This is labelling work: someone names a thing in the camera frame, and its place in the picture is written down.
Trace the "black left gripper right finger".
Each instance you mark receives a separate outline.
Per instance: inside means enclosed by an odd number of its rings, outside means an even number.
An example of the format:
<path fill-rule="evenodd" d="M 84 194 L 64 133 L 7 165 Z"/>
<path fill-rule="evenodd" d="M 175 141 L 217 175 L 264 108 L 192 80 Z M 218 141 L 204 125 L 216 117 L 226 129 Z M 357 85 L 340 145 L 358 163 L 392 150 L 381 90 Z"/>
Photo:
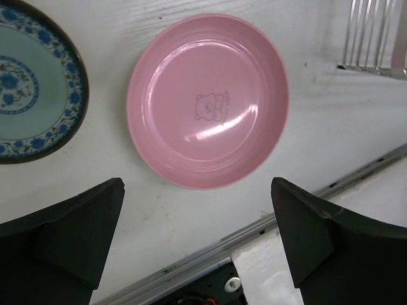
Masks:
<path fill-rule="evenodd" d="M 276 177 L 271 197 L 304 304 L 406 304 L 406 228 L 316 197 Z"/>

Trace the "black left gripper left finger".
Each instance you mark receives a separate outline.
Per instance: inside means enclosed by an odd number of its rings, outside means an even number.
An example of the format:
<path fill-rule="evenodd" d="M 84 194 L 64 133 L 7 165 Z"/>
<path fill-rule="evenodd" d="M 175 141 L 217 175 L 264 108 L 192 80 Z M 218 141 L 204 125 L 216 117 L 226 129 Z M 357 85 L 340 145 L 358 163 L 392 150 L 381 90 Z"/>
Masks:
<path fill-rule="evenodd" d="M 125 195 L 120 178 L 1 224 L 1 304 L 89 304 Z"/>

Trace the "black blue patterned plate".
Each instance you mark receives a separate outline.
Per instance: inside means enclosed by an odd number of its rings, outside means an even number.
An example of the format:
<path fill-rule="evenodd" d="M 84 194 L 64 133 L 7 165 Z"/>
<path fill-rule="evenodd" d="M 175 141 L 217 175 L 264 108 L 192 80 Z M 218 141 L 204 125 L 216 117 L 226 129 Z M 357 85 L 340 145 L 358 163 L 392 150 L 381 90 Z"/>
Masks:
<path fill-rule="evenodd" d="M 69 36 L 25 1 L 1 1 L 1 163 L 67 144 L 88 108 L 83 60 Z"/>

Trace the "pink plate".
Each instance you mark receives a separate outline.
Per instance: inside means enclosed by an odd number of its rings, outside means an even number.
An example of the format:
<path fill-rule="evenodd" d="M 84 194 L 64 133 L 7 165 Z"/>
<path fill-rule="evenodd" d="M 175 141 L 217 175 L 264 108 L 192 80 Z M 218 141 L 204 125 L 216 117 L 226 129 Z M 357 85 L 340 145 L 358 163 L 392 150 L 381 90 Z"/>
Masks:
<path fill-rule="evenodd" d="M 132 142 L 154 172 L 206 190 L 262 165 L 288 110 L 286 68 L 269 38 L 240 18 L 203 14 L 171 25 L 146 48 L 126 114 Z"/>

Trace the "metal wire dish rack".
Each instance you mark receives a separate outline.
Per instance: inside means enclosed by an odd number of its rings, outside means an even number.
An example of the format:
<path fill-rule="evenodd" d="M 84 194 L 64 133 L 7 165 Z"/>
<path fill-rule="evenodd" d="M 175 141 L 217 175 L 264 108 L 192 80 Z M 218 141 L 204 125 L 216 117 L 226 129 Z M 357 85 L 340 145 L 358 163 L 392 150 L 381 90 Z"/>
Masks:
<path fill-rule="evenodd" d="M 406 1 L 352 1 L 338 69 L 406 80 Z"/>

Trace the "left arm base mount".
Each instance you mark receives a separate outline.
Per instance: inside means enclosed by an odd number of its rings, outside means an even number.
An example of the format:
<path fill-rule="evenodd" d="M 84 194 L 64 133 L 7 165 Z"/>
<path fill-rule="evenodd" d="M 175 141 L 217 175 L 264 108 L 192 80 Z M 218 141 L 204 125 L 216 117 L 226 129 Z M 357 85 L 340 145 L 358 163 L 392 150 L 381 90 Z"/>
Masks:
<path fill-rule="evenodd" d="M 229 262 L 155 304 L 247 304 L 238 272 Z"/>

